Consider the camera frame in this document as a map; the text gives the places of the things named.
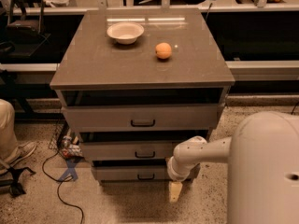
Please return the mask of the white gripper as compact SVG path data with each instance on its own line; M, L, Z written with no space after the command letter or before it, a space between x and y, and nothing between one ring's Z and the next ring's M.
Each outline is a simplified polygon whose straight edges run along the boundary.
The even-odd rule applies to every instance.
M169 182L170 203L175 203L178 201L179 195L183 187L181 182L187 179L192 168L193 166L190 164L178 162L174 156L172 156L167 162L167 173L169 177L173 180Z

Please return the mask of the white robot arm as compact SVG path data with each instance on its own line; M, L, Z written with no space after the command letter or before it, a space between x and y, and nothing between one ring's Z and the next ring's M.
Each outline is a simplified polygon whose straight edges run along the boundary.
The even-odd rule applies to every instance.
M202 162L228 165L227 224L299 224L299 117L268 111L239 123L232 136L178 144L167 162L184 181Z

